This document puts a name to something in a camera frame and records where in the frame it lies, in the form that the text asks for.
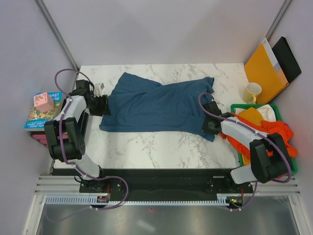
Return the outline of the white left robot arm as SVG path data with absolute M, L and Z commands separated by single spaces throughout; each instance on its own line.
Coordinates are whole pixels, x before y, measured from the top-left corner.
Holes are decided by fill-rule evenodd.
M 76 81 L 76 89 L 64 100 L 58 116 L 44 124 L 49 154 L 74 167 L 96 192 L 107 188 L 107 180 L 100 176 L 100 166 L 86 153 L 85 131 L 82 127 L 89 116 L 110 115 L 108 96 L 103 94 L 102 83 Z

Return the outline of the blue t shirt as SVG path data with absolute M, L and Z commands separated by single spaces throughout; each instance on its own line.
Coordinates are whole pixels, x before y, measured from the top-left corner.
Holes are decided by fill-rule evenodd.
M 198 97 L 214 92 L 214 78 L 162 85 L 130 73 L 123 73 L 108 97 L 110 115 L 99 125 L 106 132 L 187 132 L 213 142 L 201 128 L 205 113 Z

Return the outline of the orange t shirt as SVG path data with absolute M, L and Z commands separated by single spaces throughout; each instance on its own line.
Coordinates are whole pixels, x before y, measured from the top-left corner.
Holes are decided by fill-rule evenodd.
M 291 158 L 295 158 L 297 155 L 297 150 L 292 147 L 289 144 L 289 140 L 294 136 L 293 131 L 289 128 L 289 126 L 282 121 L 275 121 L 275 122 L 270 122 L 263 120 L 261 118 L 261 115 L 259 115 L 258 118 L 254 118 L 252 120 L 250 117 L 248 118 L 247 116 L 242 116 L 242 115 L 237 115 L 235 114 L 235 117 L 237 117 L 240 121 L 242 121 L 244 124 L 247 124 L 258 131 L 266 132 L 268 134 L 274 134 L 278 133 L 279 135 L 282 136 L 284 143 L 286 145 L 288 154 Z M 250 159 L 250 151 L 248 150 L 247 147 L 245 147 L 243 144 L 239 143 L 237 140 L 234 138 L 221 134 L 221 137 L 223 139 L 227 139 L 228 142 L 241 154 L 246 156 L 248 159 Z

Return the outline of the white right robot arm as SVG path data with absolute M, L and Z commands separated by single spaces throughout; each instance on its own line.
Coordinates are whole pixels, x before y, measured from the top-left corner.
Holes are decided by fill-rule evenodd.
M 207 123 L 203 125 L 206 131 L 230 136 L 250 152 L 250 164 L 231 170 L 230 177 L 224 180 L 228 192 L 236 192 L 247 182 L 285 184 L 291 180 L 292 162 L 281 135 L 269 135 L 245 124 L 232 113 L 222 113 L 215 101 L 200 104 L 200 107 L 207 115 Z

